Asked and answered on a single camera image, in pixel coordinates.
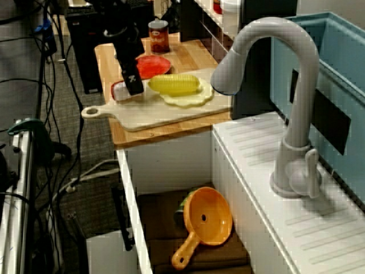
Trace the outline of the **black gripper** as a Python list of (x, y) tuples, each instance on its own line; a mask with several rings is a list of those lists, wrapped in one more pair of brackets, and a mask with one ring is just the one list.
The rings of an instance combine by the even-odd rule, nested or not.
[(113, 45), (128, 93), (130, 95), (143, 93), (144, 87), (136, 61), (136, 58), (145, 52), (139, 30), (124, 30), (114, 34)]

